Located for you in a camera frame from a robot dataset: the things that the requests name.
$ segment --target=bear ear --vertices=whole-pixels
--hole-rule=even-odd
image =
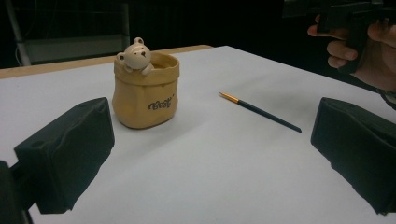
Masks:
[[[134,44],[135,43],[144,44],[143,39],[140,38],[140,37],[137,37],[137,38],[134,39]]]

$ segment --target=hand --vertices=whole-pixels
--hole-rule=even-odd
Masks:
[[[336,38],[329,43],[329,66],[339,68],[358,57],[358,52],[346,47],[347,29],[331,30],[328,34],[319,34],[318,26],[307,30],[311,36],[331,36]],[[396,25],[388,26],[388,21],[378,21],[368,28],[369,36],[361,61],[354,77],[384,91],[396,91]]]

